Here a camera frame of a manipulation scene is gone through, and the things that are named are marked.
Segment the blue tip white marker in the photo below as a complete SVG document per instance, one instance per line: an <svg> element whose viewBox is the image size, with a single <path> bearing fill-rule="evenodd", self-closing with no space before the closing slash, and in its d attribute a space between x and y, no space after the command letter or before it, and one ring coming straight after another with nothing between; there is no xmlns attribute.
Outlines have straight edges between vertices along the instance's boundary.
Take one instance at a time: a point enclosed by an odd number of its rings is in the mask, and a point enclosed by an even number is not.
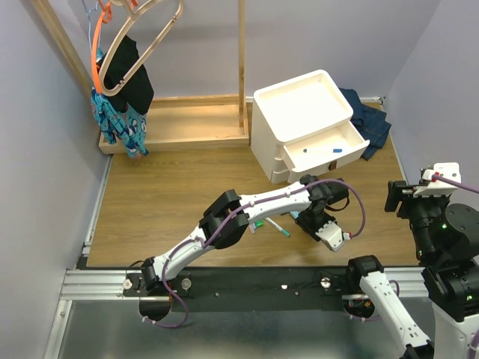
<svg viewBox="0 0 479 359"><path fill-rule="evenodd" d="M303 153L342 153L343 149L341 148L305 148L303 149Z"/></svg>

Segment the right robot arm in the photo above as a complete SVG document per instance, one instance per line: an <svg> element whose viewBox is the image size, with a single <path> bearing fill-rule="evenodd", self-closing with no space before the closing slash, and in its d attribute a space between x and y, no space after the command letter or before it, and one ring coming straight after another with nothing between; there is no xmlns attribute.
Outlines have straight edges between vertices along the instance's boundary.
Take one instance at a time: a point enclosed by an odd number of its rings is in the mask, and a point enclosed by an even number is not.
<svg viewBox="0 0 479 359"><path fill-rule="evenodd" d="M391 289L375 256L348 262L346 288L362 292L392 336L399 358L478 357L478 211L451 203L461 183L434 173L417 185L388 183L386 212L406 219L415 241L421 276L432 302L435 334L429 338Z"/></svg>

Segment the white drawer cabinet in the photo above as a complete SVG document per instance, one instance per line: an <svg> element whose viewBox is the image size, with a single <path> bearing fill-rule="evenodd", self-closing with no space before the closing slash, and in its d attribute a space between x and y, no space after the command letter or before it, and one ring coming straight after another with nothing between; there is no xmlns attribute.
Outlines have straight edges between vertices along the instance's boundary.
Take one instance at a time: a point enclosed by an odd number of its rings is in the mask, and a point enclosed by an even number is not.
<svg viewBox="0 0 479 359"><path fill-rule="evenodd" d="M332 77L315 70L253 94L251 151L273 184L326 174L359 159L369 141L350 122L353 109ZM303 153L341 148L342 153Z"/></svg>

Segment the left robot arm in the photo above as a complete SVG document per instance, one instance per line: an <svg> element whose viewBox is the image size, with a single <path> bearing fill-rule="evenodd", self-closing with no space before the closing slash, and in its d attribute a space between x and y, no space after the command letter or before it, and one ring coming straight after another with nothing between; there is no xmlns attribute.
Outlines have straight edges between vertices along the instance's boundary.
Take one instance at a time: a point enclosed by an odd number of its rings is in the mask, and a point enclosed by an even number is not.
<svg viewBox="0 0 479 359"><path fill-rule="evenodd" d="M305 175L289 186L259 194L239 195L231 189L204 212L194 230L166 253L141 265L140 286L158 295L187 265L212 250L235 245L251 224L274 215L297 212L296 223L312 239L338 251L350 238L329 214L331 205L349 200L350 189L342 179Z"/></svg>

